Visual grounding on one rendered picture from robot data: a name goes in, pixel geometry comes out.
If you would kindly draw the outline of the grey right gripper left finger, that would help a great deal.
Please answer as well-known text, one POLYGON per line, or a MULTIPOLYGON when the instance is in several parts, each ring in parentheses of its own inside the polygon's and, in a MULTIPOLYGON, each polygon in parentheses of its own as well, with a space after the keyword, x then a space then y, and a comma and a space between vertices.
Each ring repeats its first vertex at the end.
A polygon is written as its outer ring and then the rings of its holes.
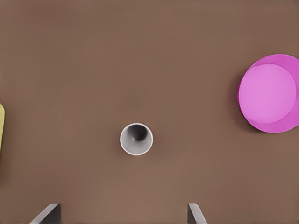
POLYGON ((29 224, 61 224, 61 205, 49 204, 29 224))

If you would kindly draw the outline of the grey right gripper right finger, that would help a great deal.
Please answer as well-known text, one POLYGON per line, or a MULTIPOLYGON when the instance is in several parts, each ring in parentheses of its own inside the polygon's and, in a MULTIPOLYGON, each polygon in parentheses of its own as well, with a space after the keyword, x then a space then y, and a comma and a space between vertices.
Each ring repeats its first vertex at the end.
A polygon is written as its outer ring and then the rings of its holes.
POLYGON ((188 224, 207 224, 207 221, 196 203, 187 205, 187 223, 188 224))

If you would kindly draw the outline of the white IKEA cup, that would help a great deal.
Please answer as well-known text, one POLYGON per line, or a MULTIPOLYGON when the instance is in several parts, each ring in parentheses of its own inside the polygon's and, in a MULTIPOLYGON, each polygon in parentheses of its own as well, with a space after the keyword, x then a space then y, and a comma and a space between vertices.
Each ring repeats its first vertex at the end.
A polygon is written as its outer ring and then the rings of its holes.
POLYGON ((152 131, 143 123, 131 123, 120 134, 122 149, 133 156, 147 153, 154 142, 152 131))

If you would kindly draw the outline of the yellow tray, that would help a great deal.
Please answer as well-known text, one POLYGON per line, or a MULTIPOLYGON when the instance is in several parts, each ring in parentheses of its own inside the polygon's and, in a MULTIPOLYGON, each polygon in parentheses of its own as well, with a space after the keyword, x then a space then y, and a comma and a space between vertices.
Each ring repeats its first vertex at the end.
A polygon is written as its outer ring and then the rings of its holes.
POLYGON ((2 139, 3 139, 4 119, 5 119, 5 109, 3 105, 0 103, 0 155, 1 155, 1 147, 2 147, 2 139))

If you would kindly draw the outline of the pink round plate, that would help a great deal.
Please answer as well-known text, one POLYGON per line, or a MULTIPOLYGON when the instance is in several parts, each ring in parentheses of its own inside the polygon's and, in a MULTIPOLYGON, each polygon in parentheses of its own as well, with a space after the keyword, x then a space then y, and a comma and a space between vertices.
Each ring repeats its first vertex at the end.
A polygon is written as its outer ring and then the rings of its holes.
POLYGON ((237 100, 245 119, 260 131, 299 126, 299 59, 273 54, 257 60, 243 75, 237 100))

